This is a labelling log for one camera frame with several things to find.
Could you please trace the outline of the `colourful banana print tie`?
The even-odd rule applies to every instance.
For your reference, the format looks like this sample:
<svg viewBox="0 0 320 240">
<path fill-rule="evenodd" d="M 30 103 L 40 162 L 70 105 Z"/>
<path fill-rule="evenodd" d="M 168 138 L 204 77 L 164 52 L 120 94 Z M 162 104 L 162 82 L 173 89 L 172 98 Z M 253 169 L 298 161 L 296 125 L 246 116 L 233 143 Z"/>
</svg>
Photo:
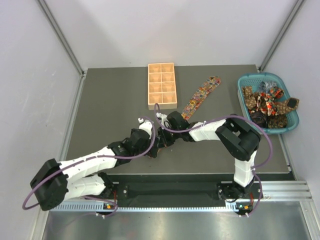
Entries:
<svg viewBox="0 0 320 240">
<path fill-rule="evenodd" d="M 201 104 L 205 101 L 210 93 L 212 93 L 221 84 L 221 79 L 217 76 L 209 77 L 196 92 L 192 95 L 188 104 L 182 110 L 182 117 L 189 120 L 197 111 Z"/>
</svg>

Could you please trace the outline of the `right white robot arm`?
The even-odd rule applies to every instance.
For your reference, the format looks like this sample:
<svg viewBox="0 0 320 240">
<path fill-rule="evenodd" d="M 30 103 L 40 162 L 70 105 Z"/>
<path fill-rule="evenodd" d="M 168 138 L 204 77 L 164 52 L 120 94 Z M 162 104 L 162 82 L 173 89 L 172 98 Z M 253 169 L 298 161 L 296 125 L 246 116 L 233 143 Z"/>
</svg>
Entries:
<svg viewBox="0 0 320 240">
<path fill-rule="evenodd" d="M 210 123 L 189 123 L 177 111 L 168 115 L 157 112 L 155 116 L 161 122 L 159 145 L 171 146 L 177 139 L 190 143 L 220 141 L 234 157 L 233 182 L 219 190 L 222 199 L 245 198 L 251 193 L 253 166 L 261 137 L 246 121 L 233 117 Z"/>
</svg>

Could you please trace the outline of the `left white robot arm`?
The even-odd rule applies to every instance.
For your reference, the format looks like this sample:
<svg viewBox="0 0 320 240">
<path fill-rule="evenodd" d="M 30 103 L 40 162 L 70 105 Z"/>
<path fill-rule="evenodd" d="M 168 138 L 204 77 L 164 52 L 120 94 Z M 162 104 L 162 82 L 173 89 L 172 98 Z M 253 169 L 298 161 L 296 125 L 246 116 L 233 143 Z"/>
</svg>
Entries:
<svg viewBox="0 0 320 240">
<path fill-rule="evenodd" d="M 147 155 L 155 140 L 154 123 L 142 118 L 139 127 L 133 128 L 130 136 L 122 141 L 112 142 L 76 159 L 58 162 L 52 158 L 45 161 L 30 182 L 37 205 L 48 211 L 63 201 L 86 195 L 109 198 L 114 191 L 113 184 L 100 172 Z"/>
</svg>

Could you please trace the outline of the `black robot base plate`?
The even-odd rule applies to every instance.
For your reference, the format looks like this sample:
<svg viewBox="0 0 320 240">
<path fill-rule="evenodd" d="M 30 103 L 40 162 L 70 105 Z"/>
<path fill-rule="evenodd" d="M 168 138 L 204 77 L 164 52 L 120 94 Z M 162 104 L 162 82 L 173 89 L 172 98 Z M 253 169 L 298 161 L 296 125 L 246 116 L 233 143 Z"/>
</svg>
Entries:
<svg viewBox="0 0 320 240">
<path fill-rule="evenodd" d="M 232 174 L 109 174 L 99 199 L 117 200 L 121 207 L 211 207 L 224 201 L 253 201 L 261 188 L 246 187 Z"/>
</svg>

